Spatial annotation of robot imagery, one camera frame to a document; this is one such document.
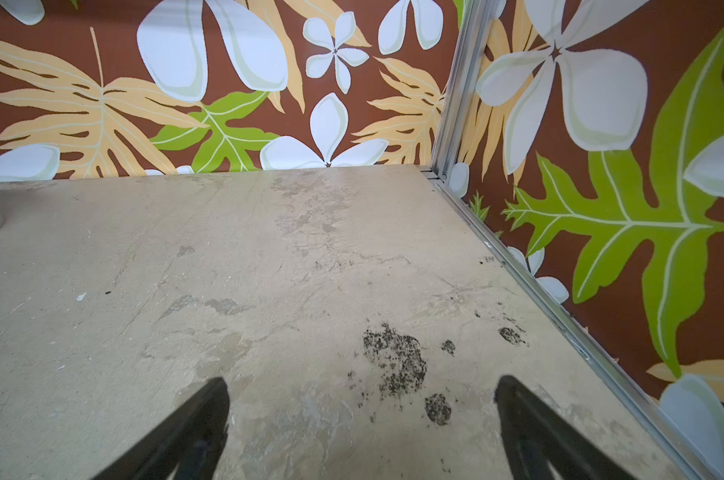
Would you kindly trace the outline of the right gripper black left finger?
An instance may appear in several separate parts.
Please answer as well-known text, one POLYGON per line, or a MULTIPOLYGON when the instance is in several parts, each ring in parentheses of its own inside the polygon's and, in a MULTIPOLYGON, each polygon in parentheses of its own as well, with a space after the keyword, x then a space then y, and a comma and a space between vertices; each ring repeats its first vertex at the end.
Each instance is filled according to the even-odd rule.
POLYGON ((230 395, 209 380, 98 479, 211 479, 228 439, 230 395))

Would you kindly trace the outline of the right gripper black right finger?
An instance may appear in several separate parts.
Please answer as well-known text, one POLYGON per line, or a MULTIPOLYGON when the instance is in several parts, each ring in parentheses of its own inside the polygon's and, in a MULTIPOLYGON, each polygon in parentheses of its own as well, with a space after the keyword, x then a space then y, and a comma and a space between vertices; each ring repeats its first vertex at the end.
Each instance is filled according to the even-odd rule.
POLYGON ((500 378, 495 403, 504 451, 515 479, 632 477, 517 378, 500 378))

